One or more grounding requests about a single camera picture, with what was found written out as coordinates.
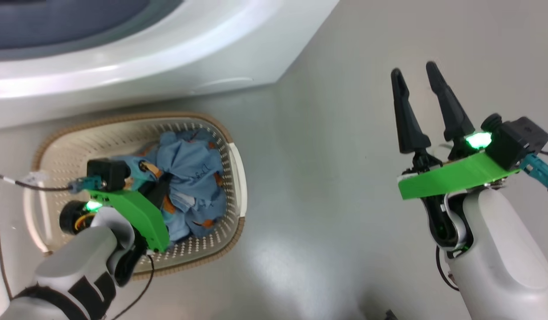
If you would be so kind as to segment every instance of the white washing machine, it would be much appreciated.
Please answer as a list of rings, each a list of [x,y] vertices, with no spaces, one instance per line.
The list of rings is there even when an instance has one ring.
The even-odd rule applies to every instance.
[[[276,82],[338,0],[0,0],[0,128]]]

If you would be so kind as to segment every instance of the floor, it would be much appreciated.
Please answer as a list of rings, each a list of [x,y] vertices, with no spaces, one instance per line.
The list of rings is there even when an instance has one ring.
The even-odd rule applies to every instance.
[[[342,0],[274,86],[111,112],[213,115],[240,150],[250,199],[244,233],[228,255],[154,279],[124,319],[379,320],[388,308],[401,320],[469,319],[437,273],[424,208],[398,194],[396,176],[410,156],[398,153],[390,71],[404,71],[433,144],[442,142],[443,124],[427,59],[437,59],[477,128],[500,112],[528,115],[548,130],[548,42],[539,41],[548,4],[510,6],[513,21],[527,17],[520,20],[528,30],[518,31],[489,8],[495,4],[446,3]],[[0,131],[0,172],[23,176],[48,134],[104,115]],[[526,176],[512,178],[504,193],[548,259],[548,195]],[[0,185],[0,207],[18,292],[42,257],[24,231],[20,190]],[[120,290],[108,318],[144,285]]]

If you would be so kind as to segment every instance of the white handle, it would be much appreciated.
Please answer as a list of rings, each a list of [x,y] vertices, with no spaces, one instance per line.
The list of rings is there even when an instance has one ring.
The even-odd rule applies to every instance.
[[[25,189],[23,192],[23,211],[25,224],[27,225],[28,234],[31,236],[32,241],[43,253],[50,251],[47,245],[44,243],[39,231],[36,228],[35,213],[33,211],[33,195],[34,191]]]
[[[246,216],[246,208],[248,205],[248,190],[246,187],[246,174],[244,174],[244,166],[242,165],[242,158],[238,152],[237,146],[234,143],[230,143],[229,147],[233,154],[233,179],[235,182],[235,194],[237,195],[237,202],[240,205],[240,217]]]

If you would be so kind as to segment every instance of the laundry pile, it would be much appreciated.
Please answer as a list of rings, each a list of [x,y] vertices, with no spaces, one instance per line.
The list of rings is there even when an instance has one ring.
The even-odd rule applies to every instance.
[[[227,199],[221,188],[223,165],[213,135],[205,130],[165,132],[159,142],[148,144],[130,156],[114,156],[130,167],[126,188],[137,190],[146,181],[172,174],[161,213],[173,242],[191,234],[209,235],[225,214]]]

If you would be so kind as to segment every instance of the laundry basket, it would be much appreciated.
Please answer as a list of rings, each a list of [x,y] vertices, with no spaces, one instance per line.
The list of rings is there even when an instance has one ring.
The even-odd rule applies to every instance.
[[[163,132],[199,128],[213,134],[221,152],[227,212],[211,235],[200,239],[189,237],[166,252],[154,254],[155,275],[168,275],[222,257],[237,243],[244,227],[247,189],[242,160],[229,132],[217,120],[197,113],[146,113],[63,129],[37,150],[32,171],[47,174],[48,179],[40,182],[41,186],[66,186],[69,181],[86,176],[89,159],[130,154],[148,142],[159,140]],[[89,194],[25,191],[24,216],[28,231],[43,253],[56,251],[72,238],[60,230],[58,223],[61,209],[71,200],[88,201]],[[149,260],[143,258],[136,266],[134,279],[149,277],[150,272]]]

